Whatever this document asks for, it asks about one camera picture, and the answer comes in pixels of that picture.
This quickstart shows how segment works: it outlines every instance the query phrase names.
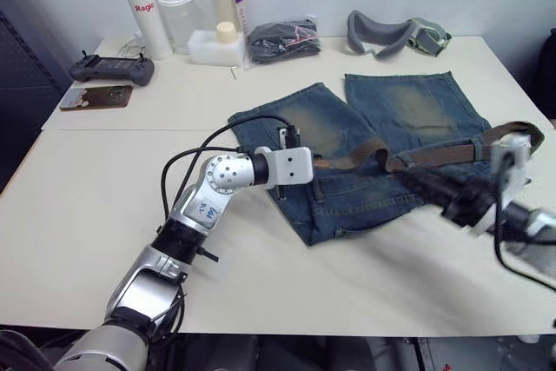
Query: game controller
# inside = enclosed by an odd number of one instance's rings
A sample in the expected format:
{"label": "game controller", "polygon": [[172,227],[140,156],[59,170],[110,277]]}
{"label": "game controller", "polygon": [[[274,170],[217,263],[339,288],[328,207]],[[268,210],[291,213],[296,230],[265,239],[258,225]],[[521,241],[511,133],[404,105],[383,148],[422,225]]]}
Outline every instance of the game controller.
{"label": "game controller", "polygon": [[153,61],[142,54],[139,55],[139,58],[118,58],[96,54],[88,56],[85,51],[82,53],[83,58],[68,70],[71,78],[78,82],[86,82],[91,78],[102,78],[130,80],[139,86],[146,86],[155,72]]}

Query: brown belt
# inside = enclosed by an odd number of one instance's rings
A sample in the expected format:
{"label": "brown belt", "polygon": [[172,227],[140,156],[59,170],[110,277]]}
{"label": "brown belt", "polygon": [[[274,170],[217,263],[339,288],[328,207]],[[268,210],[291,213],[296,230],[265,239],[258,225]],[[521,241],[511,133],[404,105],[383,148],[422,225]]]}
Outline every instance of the brown belt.
{"label": "brown belt", "polygon": [[530,136],[531,153],[535,152],[545,139],[542,132],[532,123],[509,122],[477,136],[482,140],[482,149],[476,149],[470,139],[471,143],[440,148],[414,149],[403,152],[403,157],[399,155],[392,156],[390,149],[381,139],[373,138],[357,147],[348,156],[332,160],[317,158],[314,159],[313,165],[317,169],[355,169],[375,154],[375,158],[381,167],[388,173],[394,173],[405,169],[408,166],[406,161],[431,167],[461,162],[488,161],[490,160],[492,143],[513,132]]}

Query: denim shorts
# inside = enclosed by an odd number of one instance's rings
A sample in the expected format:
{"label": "denim shorts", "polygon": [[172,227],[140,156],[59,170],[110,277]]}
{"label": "denim shorts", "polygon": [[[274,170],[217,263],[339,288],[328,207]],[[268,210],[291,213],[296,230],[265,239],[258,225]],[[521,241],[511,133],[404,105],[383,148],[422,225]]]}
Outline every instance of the denim shorts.
{"label": "denim shorts", "polygon": [[[273,114],[287,118],[301,131],[302,145],[314,156],[334,160],[348,156],[362,143],[379,138],[398,156],[404,151],[445,143],[476,141],[490,129],[477,114],[451,73],[431,76],[345,75],[347,102],[317,83],[275,102],[236,113]],[[279,149],[281,124],[259,119],[234,127],[247,148]],[[484,161],[452,164],[452,176],[487,176]],[[272,198],[307,245],[368,230],[424,204],[396,174],[388,174],[374,158],[356,169],[318,169],[307,185],[284,188],[286,200]]]}

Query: plastic bag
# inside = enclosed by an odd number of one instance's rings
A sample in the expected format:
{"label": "plastic bag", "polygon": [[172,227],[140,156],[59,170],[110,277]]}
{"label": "plastic bag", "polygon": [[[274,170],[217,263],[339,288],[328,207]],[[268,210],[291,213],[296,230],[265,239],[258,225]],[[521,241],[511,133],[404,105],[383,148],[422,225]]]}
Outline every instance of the plastic bag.
{"label": "plastic bag", "polygon": [[248,36],[247,49],[251,63],[274,63],[321,51],[321,41],[313,19],[265,23]]}

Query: silver robot arm segment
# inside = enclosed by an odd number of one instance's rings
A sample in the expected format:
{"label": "silver robot arm segment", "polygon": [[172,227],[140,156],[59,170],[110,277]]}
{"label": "silver robot arm segment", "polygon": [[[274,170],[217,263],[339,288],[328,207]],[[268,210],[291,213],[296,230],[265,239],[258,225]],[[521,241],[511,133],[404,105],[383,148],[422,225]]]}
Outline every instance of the silver robot arm segment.
{"label": "silver robot arm segment", "polygon": [[252,156],[207,160],[197,183],[184,190],[155,240],[142,250],[110,297],[104,324],[79,340],[55,370],[144,370],[149,344],[168,326],[167,314],[182,298],[192,261],[197,255],[218,261],[202,245],[232,196],[245,187],[270,189],[312,180],[312,156],[304,147],[278,151],[261,147]]}

